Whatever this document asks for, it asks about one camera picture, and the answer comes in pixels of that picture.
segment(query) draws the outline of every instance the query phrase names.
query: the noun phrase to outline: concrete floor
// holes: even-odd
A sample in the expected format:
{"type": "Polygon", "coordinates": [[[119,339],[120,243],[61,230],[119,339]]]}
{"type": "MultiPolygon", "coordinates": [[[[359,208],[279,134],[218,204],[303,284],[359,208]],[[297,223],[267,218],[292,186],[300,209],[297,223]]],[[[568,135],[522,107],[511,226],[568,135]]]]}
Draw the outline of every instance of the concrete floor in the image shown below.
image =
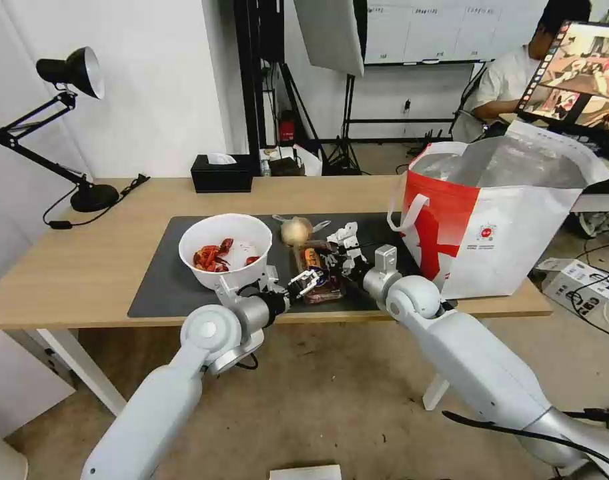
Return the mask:
{"type": "MultiPolygon", "coordinates": [[[[395,175],[398,165],[411,161],[412,157],[407,155],[407,151],[418,148],[417,143],[353,143],[352,146],[360,169],[372,175],[395,175]]],[[[332,149],[332,145],[325,146],[327,153],[331,153],[332,149]]]]}
{"type": "MultiPolygon", "coordinates": [[[[385,160],[369,167],[404,161],[399,148],[381,153],[385,160]]],[[[581,251],[581,241],[561,233],[548,252],[581,251]]],[[[609,249],[592,254],[591,261],[609,268],[609,249]]],[[[545,318],[497,319],[491,330],[533,368],[557,407],[608,406],[609,337],[561,307],[554,310],[545,318]]],[[[600,316],[593,320],[605,325],[600,316]]],[[[127,398],[172,358],[178,337],[175,327],[80,332],[82,344],[127,398]]],[[[205,378],[201,403],[156,479],[265,479],[271,469],[328,463],[339,463],[345,480],[552,477],[515,438],[443,417],[442,409],[471,415],[452,391],[436,411],[424,411],[432,368],[414,338],[393,322],[278,325],[267,332],[258,358],[256,371],[205,378]]],[[[7,440],[28,456],[31,480],[70,480],[79,478],[112,420],[80,385],[7,440]]]]}

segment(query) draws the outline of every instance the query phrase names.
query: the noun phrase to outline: lamp arm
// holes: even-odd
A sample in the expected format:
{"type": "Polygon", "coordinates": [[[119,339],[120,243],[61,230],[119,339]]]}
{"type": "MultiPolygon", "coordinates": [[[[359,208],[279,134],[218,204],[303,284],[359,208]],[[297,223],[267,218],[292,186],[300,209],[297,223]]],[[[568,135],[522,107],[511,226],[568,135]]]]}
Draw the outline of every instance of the lamp arm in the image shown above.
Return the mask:
{"type": "Polygon", "coordinates": [[[35,110],[28,112],[26,115],[18,118],[14,122],[6,125],[5,127],[0,128],[0,145],[3,145],[4,147],[17,152],[23,157],[26,157],[29,160],[36,162],[38,165],[41,165],[42,167],[52,171],[53,173],[58,174],[60,177],[64,177],[66,178],[66,180],[84,188],[91,185],[90,182],[86,180],[86,175],[76,175],[70,170],[68,170],[66,167],[63,167],[58,163],[52,162],[37,154],[36,152],[29,150],[28,148],[19,144],[20,139],[26,137],[28,134],[34,132],[35,130],[42,128],[44,125],[52,122],[53,120],[60,118],[65,113],[73,110],[75,108],[76,96],[77,95],[73,92],[63,91],[48,102],[36,108],[35,110]],[[62,103],[66,108],[52,114],[50,117],[44,120],[22,125],[22,122],[34,117],[36,114],[40,113],[43,110],[46,110],[47,108],[52,105],[55,105],[56,103],[62,103]],[[20,133],[14,135],[13,132],[16,131],[19,131],[20,133]]]}

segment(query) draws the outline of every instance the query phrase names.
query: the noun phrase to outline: black desk mat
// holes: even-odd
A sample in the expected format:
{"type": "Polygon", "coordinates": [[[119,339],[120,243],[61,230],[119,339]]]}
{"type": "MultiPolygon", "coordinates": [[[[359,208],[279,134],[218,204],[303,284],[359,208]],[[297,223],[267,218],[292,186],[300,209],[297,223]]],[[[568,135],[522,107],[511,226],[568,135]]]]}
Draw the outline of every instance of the black desk mat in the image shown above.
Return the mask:
{"type": "MultiPolygon", "coordinates": [[[[394,233],[386,222],[385,213],[336,213],[311,214],[307,217],[313,225],[323,220],[330,220],[328,227],[314,234],[314,239],[325,239],[351,221],[358,222],[358,239],[360,243],[388,243],[398,247],[398,269],[404,275],[417,273],[418,268],[410,252],[402,243],[398,233],[394,233]]],[[[268,263],[275,265],[280,284],[284,285],[297,274],[295,259],[291,249],[279,240],[280,223],[271,215],[256,215],[273,231],[273,246],[269,252],[268,263]]],[[[396,223],[400,214],[395,216],[396,223]]],[[[157,251],[149,265],[142,283],[135,294],[129,317],[186,317],[198,307],[219,303],[215,293],[201,285],[179,258],[177,246],[181,236],[195,222],[205,217],[173,217],[166,227],[157,251]]],[[[373,261],[373,252],[377,248],[365,247],[362,253],[373,261]]],[[[375,310],[374,303],[360,292],[349,291],[347,296],[337,301],[319,305],[294,305],[291,312],[330,312],[330,311],[369,311],[375,310]]]]}

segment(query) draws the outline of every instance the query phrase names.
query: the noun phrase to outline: white bowl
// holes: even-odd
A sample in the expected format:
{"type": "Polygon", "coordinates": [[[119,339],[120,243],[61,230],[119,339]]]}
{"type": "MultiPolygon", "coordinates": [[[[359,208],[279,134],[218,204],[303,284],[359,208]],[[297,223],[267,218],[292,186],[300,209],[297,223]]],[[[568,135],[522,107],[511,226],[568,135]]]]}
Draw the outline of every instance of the white bowl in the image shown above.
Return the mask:
{"type": "Polygon", "coordinates": [[[220,277],[225,277],[230,285],[238,287],[258,280],[266,267],[267,255],[272,243],[273,233],[261,220],[250,215],[225,213],[200,220],[190,227],[182,235],[178,251],[179,257],[191,269],[195,278],[208,289],[214,290],[220,277]],[[198,270],[193,266],[193,255],[196,251],[205,245],[219,245],[225,238],[232,238],[235,242],[229,253],[231,257],[223,256],[225,260],[241,258],[241,253],[234,251],[237,248],[237,242],[247,243],[252,249],[255,249],[255,255],[259,256],[259,259],[251,265],[241,266],[237,269],[233,269],[235,265],[232,263],[229,267],[231,270],[223,273],[198,270]]]}

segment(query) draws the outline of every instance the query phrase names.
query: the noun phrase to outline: logo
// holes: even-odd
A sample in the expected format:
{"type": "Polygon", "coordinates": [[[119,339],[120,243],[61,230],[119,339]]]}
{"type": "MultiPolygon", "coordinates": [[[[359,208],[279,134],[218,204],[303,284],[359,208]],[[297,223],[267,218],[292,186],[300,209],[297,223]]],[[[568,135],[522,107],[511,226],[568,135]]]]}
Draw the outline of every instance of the logo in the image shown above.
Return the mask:
{"type": "Polygon", "coordinates": [[[478,241],[493,241],[496,236],[495,225],[484,225],[478,232],[478,241]]]}

